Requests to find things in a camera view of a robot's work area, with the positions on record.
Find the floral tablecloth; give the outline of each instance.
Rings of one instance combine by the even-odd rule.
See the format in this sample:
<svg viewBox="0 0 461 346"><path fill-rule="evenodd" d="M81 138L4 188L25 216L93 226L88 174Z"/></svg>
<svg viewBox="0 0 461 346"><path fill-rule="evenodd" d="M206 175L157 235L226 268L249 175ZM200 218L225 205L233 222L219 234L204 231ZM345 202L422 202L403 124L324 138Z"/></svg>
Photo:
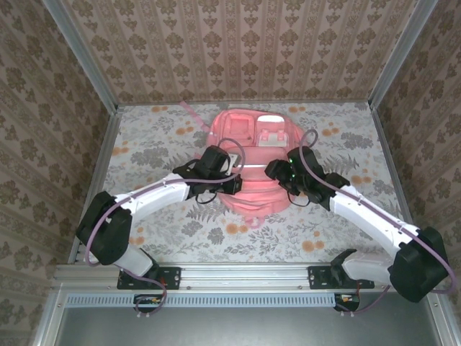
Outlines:
<svg viewBox="0 0 461 346"><path fill-rule="evenodd" d="M246 108L287 115L304 129L316 128L320 136L313 150L325 170L344 175L371 201L400 217L366 103L191 107L206 123L221 110ZM155 182L204 151L206 133L179 105L131 106L123 112L104 183L111 194ZM319 205L292 205L268 216L259 229L249 229L219 199L208 205L188 200L149 215L133 225L130 242L161 262L325 262L349 247L383 252L366 233Z"/></svg>

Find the aluminum frame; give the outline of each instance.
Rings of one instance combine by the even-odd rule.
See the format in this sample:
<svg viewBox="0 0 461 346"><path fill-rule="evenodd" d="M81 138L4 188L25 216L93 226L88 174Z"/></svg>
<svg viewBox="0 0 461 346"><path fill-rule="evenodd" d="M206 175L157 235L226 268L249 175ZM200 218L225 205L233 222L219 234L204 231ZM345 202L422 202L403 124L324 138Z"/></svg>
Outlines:
<svg viewBox="0 0 461 346"><path fill-rule="evenodd" d="M369 103L373 108L381 103L436 5L437 0L423 0L416 3L405 29L370 94Z"/></svg>
<svg viewBox="0 0 461 346"><path fill-rule="evenodd" d="M66 308L135 308L136 293L68 293ZM334 293L190 293L170 292L166 308L310 308L336 306ZM152 308L147 301L140 308Z"/></svg>
<svg viewBox="0 0 461 346"><path fill-rule="evenodd" d="M117 112L117 97L110 89L104 74L99 69L96 61L94 61L91 53L87 50L62 1L43 0L43 3L55 20L110 116L114 116Z"/></svg>
<svg viewBox="0 0 461 346"><path fill-rule="evenodd" d="M120 118L124 108L117 111L111 120L104 137L103 147L91 181L89 196L85 203L86 210L89 201L102 189L105 172L109 164L110 152L117 136ZM376 109L372 110L372 118L377 128L385 159L390 170L398 202L403 218L411 221L411 214L405 201L403 189L398 179L397 171L390 155ZM75 261L80 250L84 248L76 240L69 263ZM323 263L274 263L274 264L189 264L161 263L164 266L177 266L182 269L182 283L175 294L190 295L195 293L232 294L232 293L263 293L291 294L302 293L351 293L354 290L311 290L308 282L308 267L323 265ZM136 290L117 290L118 269L115 266L87 267L83 262L74 265L59 265L56 268L55 280L50 289L50 295L45 305L42 320L39 324L34 346L51 346L55 344L61 321L66 308L66 300L72 293L136 293ZM373 290L364 292L380 292L384 285L378 285ZM158 291L143 290L142 293L158 293ZM429 294L426 298L429 310L437 330L441 344L444 346L459 345L460 331L447 297Z"/></svg>

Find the black mounting plate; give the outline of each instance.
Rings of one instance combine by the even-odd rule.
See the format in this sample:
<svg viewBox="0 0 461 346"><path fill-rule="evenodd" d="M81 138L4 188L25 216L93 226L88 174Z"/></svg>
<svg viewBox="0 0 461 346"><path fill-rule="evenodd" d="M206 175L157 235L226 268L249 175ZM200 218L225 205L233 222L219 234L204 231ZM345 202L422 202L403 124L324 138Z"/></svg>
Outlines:
<svg viewBox="0 0 461 346"><path fill-rule="evenodd" d="M156 280L163 283L168 290L179 290L181 283L181 268L180 267L159 267ZM160 287L153 283L136 280L129 276L126 272L120 271L117 281L117 289L119 290L161 290Z"/></svg>
<svg viewBox="0 0 461 346"><path fill-rule="evenodd" d="M158 299L158 301L156 301L156 302L153 302L151 299L146 299L146 300L140 301L140 303L139 303L139 305L142 305L142 306L138 307L139 312L142 312L144 314L151 313L152 311L157 309L158 303L163 298L163 296L164 295L162 293L157 293L157 294L152 294L152 293L150 293L150 294L136 294L133 297L133 305L136 305L136 303L138 302L138 300L140 298L144 298L144 297L146 297L146 298L156 298L156 299Z"/></svg>
<svg viewBox="0 0 461 346"><path fill-rule="evenodd" d="M352 280L347 278L343 281L342 285L339 285L334 280L331 274L330 265L313 265L308 267L308 279L309 288L311 290L326 290L326 289L357 289L357 285L360 289L364 288L375 288L375 283L368 280Z"/></svg>
<svg viewBox="0 0 461 346"><path fill-rule="evenodd" d="M343 301L341 299L341 296L342 294L335 293L334 301L336 302L336 306L334 306L333 309L339 312L342 312L342 311L343 312L347 312L347 311L354 312L359 308L360 296L358 294L356 293L350 294L349 296L351 296L352 298L350 301Z"/></svg>

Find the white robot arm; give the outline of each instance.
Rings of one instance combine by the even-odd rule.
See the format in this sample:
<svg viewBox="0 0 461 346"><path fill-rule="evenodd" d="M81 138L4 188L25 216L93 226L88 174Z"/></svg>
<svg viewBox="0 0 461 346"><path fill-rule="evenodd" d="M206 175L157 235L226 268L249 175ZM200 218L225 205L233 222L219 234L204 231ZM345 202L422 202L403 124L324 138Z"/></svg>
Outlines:
<svg viewBox="0 0 461 346"><path fill-rule="evenodd" d="M298 148L288 154L290 163L283 160L269 163L266 174L272 179L278 179L280 186L288 193L299 195L304 192L311 202L320 204L325 209L345 217L376 240L388 253L388 255L362 254L353 249L347 250L332 262L333 276L338 281L341 281L342 276L352 280L387 283L393 285L408 300L419 301L447 276L446 270L426 250L414 244L411 237L373 213L364 204L373 205L375 210L405 226L407 231L423 239L442 258L446 259L439 232L432 228L422 231L390 215L359 194L349 184L349 181L340 175L324 174L309 148L303 147L303 152L305 160L315 174L337 188L357 196L359 202L347 195L328 189L312 179L300 165ZM204 156L195 161L193 167L191 163L178 167L173 170L172 174L142 189L114 197L106 192L99 193L82 219L77 229L77 237L87 244L94 225L108 207L131 196L136 196L116 209L116 212L103 223L91 245L91 253L103 265L116 264L137 276L155 279L155 269L158 267L155 260L143 250L128 243L131 224L172 203L197 197L207 190L235 194L241 189L240 176L223 184L209 182L165 184L166 181L174 179L227 177L231 173L231 167L237 164L238 157L229 156L218 147L209 147ZM149 191L150 187L155 186L159 187Z"/></svg>

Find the pink strap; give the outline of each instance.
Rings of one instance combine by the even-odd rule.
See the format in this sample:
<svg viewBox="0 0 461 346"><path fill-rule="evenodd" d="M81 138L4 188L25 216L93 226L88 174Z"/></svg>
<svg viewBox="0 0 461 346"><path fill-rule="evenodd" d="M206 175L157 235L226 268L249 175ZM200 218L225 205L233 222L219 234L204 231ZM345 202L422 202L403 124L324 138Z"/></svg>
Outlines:
<svg viewBox="0 0 461 346"><path fill-rule="evenodd" d="M265 218L258 217L258 218L250 218L250 217L245 217L245 224L250 228L250 229L258 229L259 227L262 226L262 224L265 222Z"/></svg>
<svg viewBox="0 0 461 346"><path fill-rule="evenodd" d="M285 132L283 130L279 130L277 133L277 140L283 141L285 139Z"/></svg>
<svg viewBox="0 0 461 346"><path fill-rule="evenodd" d="M268 141L269 140L269 131L263 128L261 132L261 140L262 141Z"/></svg>
<svg viewBox="0 0 461 346"><path fill-rule="evenodd" d="M202 118L185 101L181 101L179 105L182 106L187 112L189 112L195 122L200 126L202 131L210 132L210 126L205 124Z"/></svg>

